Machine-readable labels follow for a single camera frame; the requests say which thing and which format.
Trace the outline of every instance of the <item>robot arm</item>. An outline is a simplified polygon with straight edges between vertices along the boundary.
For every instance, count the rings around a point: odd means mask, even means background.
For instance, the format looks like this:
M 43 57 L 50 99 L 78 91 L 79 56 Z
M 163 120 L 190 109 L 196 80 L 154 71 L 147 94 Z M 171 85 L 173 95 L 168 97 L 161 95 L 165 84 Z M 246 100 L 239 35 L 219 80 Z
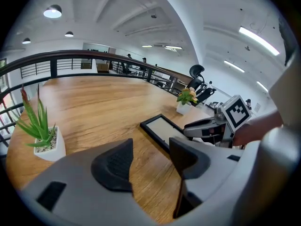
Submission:
M 185 125 L 183 133 L 190 140 L 198 137 L 216 146 L 232 148 L 235 131 L 250 117 L 243 99 L 237 95 L 215 108 L 214 117 Z

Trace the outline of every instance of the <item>human hand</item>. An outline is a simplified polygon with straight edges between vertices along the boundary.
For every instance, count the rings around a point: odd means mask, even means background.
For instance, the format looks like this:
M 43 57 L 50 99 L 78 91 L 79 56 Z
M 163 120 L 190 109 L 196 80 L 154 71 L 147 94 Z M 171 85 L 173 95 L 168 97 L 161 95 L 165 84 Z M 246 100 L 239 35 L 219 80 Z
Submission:
M 246 145 L 251 141 L 256 141 L 260 137 L 260 131 L 252 124 L 246 123 L 239 128 L 233 138 L 233 146 Z

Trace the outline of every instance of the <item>desk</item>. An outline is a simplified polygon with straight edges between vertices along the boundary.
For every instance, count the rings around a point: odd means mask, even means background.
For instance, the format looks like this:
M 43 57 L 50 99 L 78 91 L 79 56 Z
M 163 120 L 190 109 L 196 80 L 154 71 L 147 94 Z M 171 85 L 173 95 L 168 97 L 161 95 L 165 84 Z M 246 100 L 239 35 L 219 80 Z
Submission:
M 176 97 L 141 79 L 82 76 L 48 80 L 40 88 L 48 111 L 48 123 L 56 123 L 64 137 L 66 154 L 111 141 L 133 138 L 134 159 L 130 168 L 137 203 L 159 223 L 171 222 L 180 189 L 180 176 L 168 155 L 139 124 L 160 113 L 180 127 L 209 117 L 192 107 L 182 116 L 176 112 Z M 32 99 L 36 111 L 37 97 Z M 21 115 L 28 123 L 26 112 Z M 7 154 L 7 173 L 21 189 L 52 162 L 33 155 L 34 138 L 18 126 Z

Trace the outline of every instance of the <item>white ceiling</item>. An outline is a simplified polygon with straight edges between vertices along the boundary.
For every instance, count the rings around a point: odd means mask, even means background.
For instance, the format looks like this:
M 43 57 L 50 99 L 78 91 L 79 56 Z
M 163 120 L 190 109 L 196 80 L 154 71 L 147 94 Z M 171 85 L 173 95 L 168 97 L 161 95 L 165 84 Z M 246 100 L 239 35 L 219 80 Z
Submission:
M 53 4 L 61 6 L 63 16 L 50 20 L 43 16 L 43 12 Z M 202 10 L 204 24 L 199 29 L 204 33 L 204 57 L 221 65 L 226 59 L 244 69 L 247 72 L 244 76 L 248 79 L 265 81 L 268 87 L 284 71 L 285 51 L 278 14 L 266 0 L 199 0 L 198 7 L 191 8 L 191 16 L 195 9 Z M 82 24 L 83 32 L 89 29 L 89 24 L 97 24 L 100 30 L 106 28 L 119 32 L 139 47 L 146 44 L 175 45 L 183 47 L 178 56 L 195 55 L 187 31 L 162 0 L 31 0 L 6 45 L 14 49 L 25 48 L 21 41 L 28 34 L 66 23 Z M 264 38 L 280 55 L 271 55 L 239 34 L 240 26 Z

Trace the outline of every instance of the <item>aloe plant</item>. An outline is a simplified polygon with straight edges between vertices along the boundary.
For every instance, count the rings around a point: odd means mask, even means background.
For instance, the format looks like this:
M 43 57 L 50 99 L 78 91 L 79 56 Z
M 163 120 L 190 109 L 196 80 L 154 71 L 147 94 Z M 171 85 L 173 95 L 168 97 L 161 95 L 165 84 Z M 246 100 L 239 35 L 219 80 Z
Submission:
M 24 130 L 30 136 L 39 140 L 37 143 L 27 144 L 28 146 L 41 147 L 41 146 L 50 146 L 50 141 L 55 132 L 55 125 L 49 132 L 48 129 L 48 118 L 47 118 L 47 108 L 44 108 L 44 105 L 40 99 L 40 89 L 38 86 L 38 116 L 34 113 L 32 106 L 28 100 L 28 96 L 22 86 L 21 89 L 23 105 L 25 110 L 27 111 L 27 115 L 29 117 L 30 123 L 29 125 L 25 124 L 25 122 L 19 119 L 16 124 Z

